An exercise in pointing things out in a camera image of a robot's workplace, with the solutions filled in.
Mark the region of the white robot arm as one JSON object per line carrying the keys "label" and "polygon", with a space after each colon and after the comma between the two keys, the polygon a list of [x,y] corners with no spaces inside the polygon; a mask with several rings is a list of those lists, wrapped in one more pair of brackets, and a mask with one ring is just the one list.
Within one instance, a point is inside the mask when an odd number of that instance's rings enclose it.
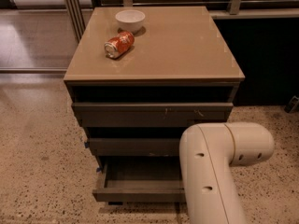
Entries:
{"label": "white robot arm", "polygon": [[181,136],[179,160],[191,224],[247,224],[232,166],[267,161],[272,134],[250,122],[203,123]]}

